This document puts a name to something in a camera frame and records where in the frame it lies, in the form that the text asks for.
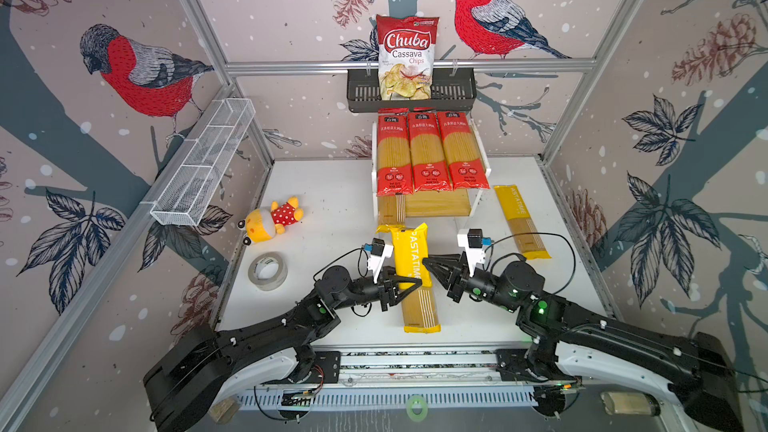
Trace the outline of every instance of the tape roll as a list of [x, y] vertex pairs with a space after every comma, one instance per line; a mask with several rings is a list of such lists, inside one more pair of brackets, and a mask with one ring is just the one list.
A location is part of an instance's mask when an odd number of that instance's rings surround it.
[[288, 269], [283, 259], [274, 252], [256, 257], [248, 267], [248, 278], [264, 292], [273, 291], [281, 286], [287, 276]]
[[[413, 411], [413, 406], [415, 405], [418, 405], [422, 408], [418, 413]], [[429, 408], [427, 407], [427, 400], [421, 395], [412, 395], [406, 403], [406, 412], [408, 413], [408, 417], [414, 422], [421, 422], [427, 418], [428, 410]]]

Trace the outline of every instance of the black metal basket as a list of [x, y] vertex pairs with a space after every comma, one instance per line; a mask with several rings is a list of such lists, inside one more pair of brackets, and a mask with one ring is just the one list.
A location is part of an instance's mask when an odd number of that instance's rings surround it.
[[432, 74], [432, 98], [426, 100], [382, 100], [379, 94], [379, 71], [371, 69], [368, 76], [364, 69], [350, 69], [346, 74], [346, 99], [351, 112], [378, 112], [379, 109], [402, 107], [413, 110], [431, 107], [437, 110], [468, 112], [477, 98], [475, 71], [471, 67], [434, 69]]

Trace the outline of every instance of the clear tape roll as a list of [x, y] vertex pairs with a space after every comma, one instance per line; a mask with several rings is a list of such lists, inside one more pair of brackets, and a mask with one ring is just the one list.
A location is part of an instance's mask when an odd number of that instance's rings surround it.
[[283, 259], [274, 252], [259, 255], [248, 267], [248, 278], [264, 292], [281, 286], [287, 276], [288, 269]]

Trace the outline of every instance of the white wire basket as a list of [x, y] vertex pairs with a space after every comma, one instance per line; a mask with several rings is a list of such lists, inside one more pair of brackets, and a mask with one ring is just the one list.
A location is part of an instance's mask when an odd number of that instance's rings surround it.
[[248, 99], [224, 99], [150, 214], [163, 226], [197, 226], [254, 119]]

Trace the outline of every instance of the red spaghetti package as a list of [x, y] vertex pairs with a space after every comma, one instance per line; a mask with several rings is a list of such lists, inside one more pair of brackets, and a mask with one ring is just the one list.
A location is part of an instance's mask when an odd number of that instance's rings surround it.
[[454, 188], [490, 188], [480, 149], [464, 112], [437, 112]]
[[376, 142], [378, 196], [413, 194], [411, 152], [408, 150], [408, 109], [379, 110], [379, 130]]
[[413, 191], [452, 190], [435, 114], [410, 112], [408, 135], [411, 138]]

